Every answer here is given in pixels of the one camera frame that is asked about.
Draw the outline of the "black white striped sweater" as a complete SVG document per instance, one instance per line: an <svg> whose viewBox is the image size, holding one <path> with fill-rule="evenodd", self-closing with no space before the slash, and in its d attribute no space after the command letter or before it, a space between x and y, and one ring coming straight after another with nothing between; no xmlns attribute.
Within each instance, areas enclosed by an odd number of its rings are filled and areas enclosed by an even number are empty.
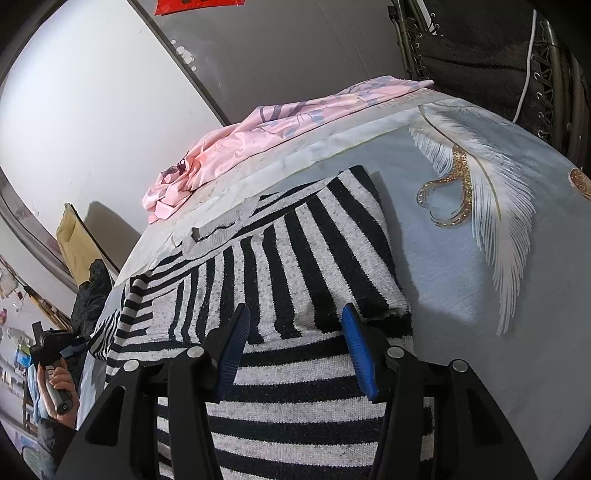
<svg viewBox="0 0 591 480"><path fill-rule="evenodd" d="M385 411L363 395L342 336L353 304L411 348L380 195L367 171L245 200L123 287L91 354L113 377L200 344L238 305L252 327L235 384L207 408L228 479L366 479Z"/></svg>

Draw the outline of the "black clothing pile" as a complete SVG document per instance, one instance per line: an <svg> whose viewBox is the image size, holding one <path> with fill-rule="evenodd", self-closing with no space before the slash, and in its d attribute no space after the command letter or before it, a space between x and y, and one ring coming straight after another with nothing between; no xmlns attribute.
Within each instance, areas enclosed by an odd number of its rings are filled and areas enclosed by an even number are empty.
<svg viewBox="0 0 591 480"><path fill-rule="evenodd" d="M78 287L76 294L71 313L74 335L92 334L111 290L112 280L103 260L94 260L89 267L89 280Z"/></svg>

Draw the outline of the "tan folded board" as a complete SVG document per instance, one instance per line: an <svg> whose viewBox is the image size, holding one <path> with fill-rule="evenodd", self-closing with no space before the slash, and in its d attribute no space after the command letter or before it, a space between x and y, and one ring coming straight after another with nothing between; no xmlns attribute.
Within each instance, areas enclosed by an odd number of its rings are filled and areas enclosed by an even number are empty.
<svg viewBox="0 0 591 480"><path fill-rule="evenodd" d="M90 280L90 267L95 260L104 263L112 281L118 277L119 268L99 245L70 203L64 204L62 218L56 230L56 240L65 264L78 286Z"/></svg>

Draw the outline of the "light blue feather bedsheet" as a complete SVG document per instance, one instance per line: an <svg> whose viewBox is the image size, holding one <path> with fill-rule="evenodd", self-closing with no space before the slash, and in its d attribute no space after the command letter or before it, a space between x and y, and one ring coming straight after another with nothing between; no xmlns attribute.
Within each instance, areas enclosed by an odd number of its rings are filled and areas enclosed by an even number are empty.
<svg viewBox="0 0 591 480"><path fill-rule="evenodd" d="M590 202L573 164L520 127L425 90L246 159L143 234L124 285L245 200L363 167L380 195L412 349L464 357L541 479L590 426ZM83 413L110 377L89 358Z"/></svg>

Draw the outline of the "pink floral cloth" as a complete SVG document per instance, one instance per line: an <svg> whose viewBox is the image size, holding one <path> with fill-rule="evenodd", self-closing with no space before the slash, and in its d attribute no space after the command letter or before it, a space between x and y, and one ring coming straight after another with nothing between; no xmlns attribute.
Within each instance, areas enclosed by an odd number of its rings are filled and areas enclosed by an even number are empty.
<svg viewBox="0 0 591 480"><path fill-rule="evenodd" d="M254 155L342 117L432 85L431 80L381 76L317 99L256 107L242 121L205 134L177 163L158 174L141 201L148 222L170 218L195 190Z"/></svg>

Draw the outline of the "black folding chair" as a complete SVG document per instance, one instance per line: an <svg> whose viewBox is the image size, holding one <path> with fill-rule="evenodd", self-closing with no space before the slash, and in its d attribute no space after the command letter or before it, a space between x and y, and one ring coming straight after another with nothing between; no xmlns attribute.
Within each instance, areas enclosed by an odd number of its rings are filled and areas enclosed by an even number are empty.
<svg viewBox="0 0 591 480"><path fill-rule="evenodd" d="M516 123L590 170L590 76L527 1L394 1L405 73Z"/></svg>

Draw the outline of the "red paper wall decoration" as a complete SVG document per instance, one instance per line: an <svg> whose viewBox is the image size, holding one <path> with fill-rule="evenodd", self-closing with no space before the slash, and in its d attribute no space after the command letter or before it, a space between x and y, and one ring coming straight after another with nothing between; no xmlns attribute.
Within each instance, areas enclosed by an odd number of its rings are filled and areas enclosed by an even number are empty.
<svg viewBox="0 0 591 480"><path fill-rule="evenodd" d="M158 0L154 15L164 16L190 10L242 6L243 4L245 4L245 0Z"/></svg>

